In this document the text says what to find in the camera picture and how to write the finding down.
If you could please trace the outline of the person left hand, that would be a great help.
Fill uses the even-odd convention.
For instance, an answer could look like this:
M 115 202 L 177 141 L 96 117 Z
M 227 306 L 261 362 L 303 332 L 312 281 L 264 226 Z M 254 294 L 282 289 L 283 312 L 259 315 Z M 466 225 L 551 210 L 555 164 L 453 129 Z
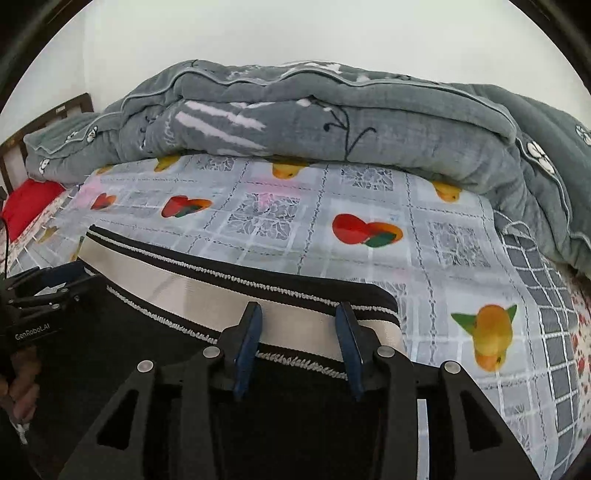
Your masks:
M 34 346 L 15 353 L 10 360 L 13 379 L 1 377 L 1 407 L 17 424 L 31 421 L 39 397 L 37 376 L 41 363 Z

